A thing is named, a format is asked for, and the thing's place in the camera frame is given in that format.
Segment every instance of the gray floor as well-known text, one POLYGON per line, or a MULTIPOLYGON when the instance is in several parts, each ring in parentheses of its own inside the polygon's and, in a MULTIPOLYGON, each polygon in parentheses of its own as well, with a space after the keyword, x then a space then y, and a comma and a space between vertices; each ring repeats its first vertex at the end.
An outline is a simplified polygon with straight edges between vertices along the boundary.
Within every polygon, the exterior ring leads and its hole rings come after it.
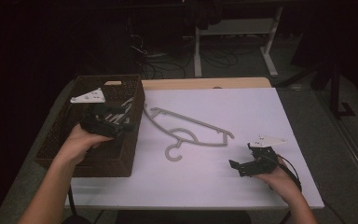
MULTIPOLYGON (((268 77, 271 84, 280 83, 302 70, 290 65, 298 41, 299 37, 276 39, 270 54, 279 75, 272 78, 259 51, 259 46, 264 42, 262 37, 250 35, 202 39, 203 77, 268 77)), ((194 77, 191 53, 183 57, 149 57, 147 61, 150 65, 144 67, 144 71, 147 71, 145 77, 194 77)), ((278 89, 278 93, 323 199, 346 223, 358 223, 358 92, 347 79, 341 79, 340 100, 349 103, 356 116, 337 121, 326 109, 328 87, 324 91, 313 91, 310 88, 312 78, 313 75, 305 77, 288 88, 278 89)), ((22 169, 38 169, 39 173, 33 178, 33 185, 37 185, 43 170, 37 164, 22 169)), ((24 193, 21 186, 27 186, 27 183, 18 183, 16 188, 10 190, 0 210, 0 223, 15 222, 26 205, 24 198, 32 197, 33 193, 24 193)), ((78 209, 77 212, 93 221, 101 210, 78 209)), ((250 211, 249 214, 253 223, 269 224, 279 223, 285 212, 250 211)), ((328 207, 314 210, 314 214, 320 223, 341 223, 328 207)), ((65 210, 65 215, 69 216, 70 211, 65 210)), ((98 223, 115 223, 116 216, 117 211, 104 211, 98 223)))

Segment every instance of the forearm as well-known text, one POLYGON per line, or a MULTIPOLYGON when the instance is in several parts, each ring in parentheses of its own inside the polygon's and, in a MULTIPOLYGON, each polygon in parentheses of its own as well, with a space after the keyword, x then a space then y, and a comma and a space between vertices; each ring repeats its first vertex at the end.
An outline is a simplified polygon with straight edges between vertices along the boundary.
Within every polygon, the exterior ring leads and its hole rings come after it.
POLYGON ((61 223, 75 165, 56 158, 19 223, 61 223))
POLYGON ((298 224, 314 224, 318 223, 312 214, 310 207, 304 196, 300 193, 288 202, 290 213, 292 214, 293 223, 298 224))

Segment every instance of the white paper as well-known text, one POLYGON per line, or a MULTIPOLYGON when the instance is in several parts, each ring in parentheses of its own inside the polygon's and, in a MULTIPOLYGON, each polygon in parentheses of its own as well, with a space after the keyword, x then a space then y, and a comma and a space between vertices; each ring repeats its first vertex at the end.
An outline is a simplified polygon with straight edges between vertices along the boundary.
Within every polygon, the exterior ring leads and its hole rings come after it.
MULTIPOLYGON (((286 207, 263 181, 240 177, 228 160, 252 161, 250 143, 262 133, 279 136, 286 144, 274 146, 295 167, 310 207, 324 207, 301 154, 275 89, 213 89, 146 91, 148 108, 160 107, 228 130, 227 147, 183 143, 171 151, 180 161, 165 158, 167 146, 177 140, 153 125, 144 114, 131 177, 74 178, 76 206, 113 209, 270 209, 286 207)), ((170 121, 178 127, 182 120, 170 121)), ((189 125, 194 132, 199 127, 189 125)), ((201 132, 200 139, 220 141, 217 133, 201 132)))

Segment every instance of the dark background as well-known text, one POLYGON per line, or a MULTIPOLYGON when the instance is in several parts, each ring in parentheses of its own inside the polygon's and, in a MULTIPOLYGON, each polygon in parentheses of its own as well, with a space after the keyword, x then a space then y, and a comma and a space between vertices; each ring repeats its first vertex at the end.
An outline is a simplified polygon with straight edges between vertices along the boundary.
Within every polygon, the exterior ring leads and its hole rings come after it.
MULTIPOLYGON (((89 6, 88 1, 65 3, 89 6)), ((94 4, 106 6, 104 1, 94 4)), ((149 16, 150 11, 138 11, 132 28, 151 43, 165 43, 166 48, 180 44, 186 33, 182 9, 160 13, 175 16, 162 21, 156 14, 149 16), (167 24, 175 29, 156 35, 156 27, 167 24)), ((80 75, 138 72, 127 20, 133 16, 128 10, 68 13, 58 10, 54 2, 0 1, 0 204, 50 107, 70 80, 80 75)), ((279 29, 284 35, 305 31, 295 64, 308 67, 334 58, 358 88, 358 2, 287 7, 279 29)))

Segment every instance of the brown basket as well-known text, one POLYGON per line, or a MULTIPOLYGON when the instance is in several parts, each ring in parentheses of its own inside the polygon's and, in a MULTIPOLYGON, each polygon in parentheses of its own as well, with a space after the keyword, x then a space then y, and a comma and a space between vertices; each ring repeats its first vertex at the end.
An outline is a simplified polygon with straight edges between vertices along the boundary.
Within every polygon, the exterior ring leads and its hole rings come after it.
POLYGON ((98 88, 102 89, 106 104, 109 105, 121 105, 132 96, 134 97, 129 118, 131 123, 136 124, 136 128, 132 132, 123 133, 118 139, 101 143, 96 149, 90 149, 85 160, 76 167, 74 177, 127 177, 131 175, 139 124, 145 103, 144 88, 141 77, 138 75, 78 77, 35 157, 37 163, 48 169, 66 136, 83 117, 88 104, 71 104, 70 99, 98 88), (121 85, 104 86, 108 81, 120 81, 121 85))

